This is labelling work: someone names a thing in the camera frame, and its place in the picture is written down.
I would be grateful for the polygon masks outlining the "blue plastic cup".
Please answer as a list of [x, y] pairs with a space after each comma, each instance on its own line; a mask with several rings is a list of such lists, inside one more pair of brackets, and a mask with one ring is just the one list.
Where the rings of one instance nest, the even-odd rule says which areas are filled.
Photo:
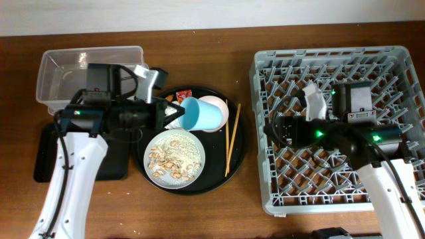
[[178, 120], [184, 130], [213, 130], [222, 121], [221, 110], [208, 102], [190, 97], [181, 102], [181, 107], [185, 113]]

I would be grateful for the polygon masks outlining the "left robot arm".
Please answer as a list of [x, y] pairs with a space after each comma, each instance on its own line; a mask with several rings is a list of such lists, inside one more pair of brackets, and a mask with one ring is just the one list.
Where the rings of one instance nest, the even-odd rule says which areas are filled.
[[83, 238], [98, 170], [108, 152], [106, 135], [120, 129], [163, 129], [185, 109], [153, 96], [164, 87], [161, 68], [133, 70], [89, 63], [86, 85], [54, 114], [56, 162], [31, 238]]

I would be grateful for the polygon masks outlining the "wooden chopstick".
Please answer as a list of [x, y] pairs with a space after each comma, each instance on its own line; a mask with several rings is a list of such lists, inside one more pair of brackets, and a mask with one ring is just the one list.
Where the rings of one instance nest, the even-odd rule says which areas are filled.
[[225, 124], [225, 136], [226, 136], [226, 159], [225, 159], [225, 172], [224, 172], [224, 176], [227, 177], [228, 174], [228, 169], [227, 169], [227, 162], [228, 162], [228, 154], [229, 154], [229, 126], [228, 126], [228, 118], [226, 120], [226, 124]]
[[236, 138], [236, 132], [237, 132], [237, 129], [238, 129], [240, 109], [241, 109], [241, 104], [238, 104], [236, 117], [235, 117], [235, 121], [234, 121], [234, 127], [233, 127], [233, 131], [232, 131], [232, 137], [231, 137], [231, 140], [230, 140], [230, 145], [228, 146], [225, 177], [227, 177], [227, 175], [230, 173], [230, 160], [231, 160], [231, 157], [232, 157], [232, 151], [233, 151], [234, 142], [235, 142], [235, 138]]

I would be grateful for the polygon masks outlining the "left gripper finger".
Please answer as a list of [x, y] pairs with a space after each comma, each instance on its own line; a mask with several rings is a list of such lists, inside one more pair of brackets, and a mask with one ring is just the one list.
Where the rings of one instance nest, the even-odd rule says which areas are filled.
[[165, 129], [182, 129], [178, 119], [174, 119], [171, 123], [165, 126]]
[[165, 108], [166, 116], [183, 116], [185, 114], [185, 108], [182, 107], [178, 102], [166, 101], [167, 107]]

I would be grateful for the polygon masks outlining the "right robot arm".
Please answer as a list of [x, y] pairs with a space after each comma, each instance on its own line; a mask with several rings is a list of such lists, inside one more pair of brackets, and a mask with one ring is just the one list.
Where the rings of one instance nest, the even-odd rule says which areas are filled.
[[324, 97], [315, 84], [296, 97], [306, 115], [274, 112], [264, 133], [280, 147], [338, 150], [366, 188], [383, 238], [423, 238], [424, 209], [407, 142], [397, 125], [378, 124], [369, 82], [332, 85], [335, 120], [327, 119]]

